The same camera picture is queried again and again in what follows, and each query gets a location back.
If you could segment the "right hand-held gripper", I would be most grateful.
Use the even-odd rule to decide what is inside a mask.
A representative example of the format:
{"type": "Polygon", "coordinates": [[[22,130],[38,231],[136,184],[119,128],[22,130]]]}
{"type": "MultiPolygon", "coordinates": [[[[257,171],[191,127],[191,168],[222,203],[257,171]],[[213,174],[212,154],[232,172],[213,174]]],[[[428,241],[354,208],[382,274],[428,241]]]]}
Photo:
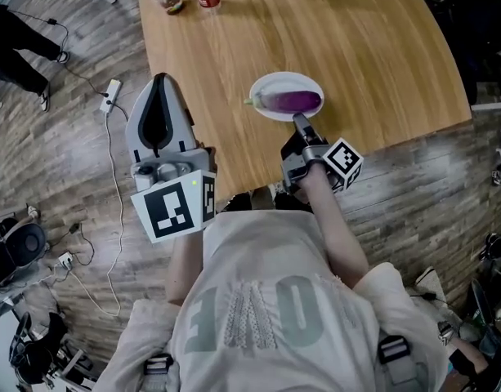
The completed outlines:
{"type": "Polygon", "coordinates": [[[315,163],[325,167],[334,193],[348,189],[360,175],[364,158],[343,138],[330,145],[304,114],[294,114],[293,123],[296,132],[280,151],[285,190],[291,194],[298,191],[298,182],[315,163]]]}

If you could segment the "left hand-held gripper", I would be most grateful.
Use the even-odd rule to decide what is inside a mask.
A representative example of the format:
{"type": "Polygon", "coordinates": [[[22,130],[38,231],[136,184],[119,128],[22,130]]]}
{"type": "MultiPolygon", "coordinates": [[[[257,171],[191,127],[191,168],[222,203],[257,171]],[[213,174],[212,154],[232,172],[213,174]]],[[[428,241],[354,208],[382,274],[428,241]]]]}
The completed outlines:
{"type": "Polygon", "coordinates": [[[152,243],[205,229],[216,215],[212,149],[196,149],[193,126],[181,88],[168,73],[147,83],[127,121],[132,162],[154,157],[132,168],[136,193],[131,196],[152,243]],[[163,156],[163,151],[178,153],[163,156]]]}

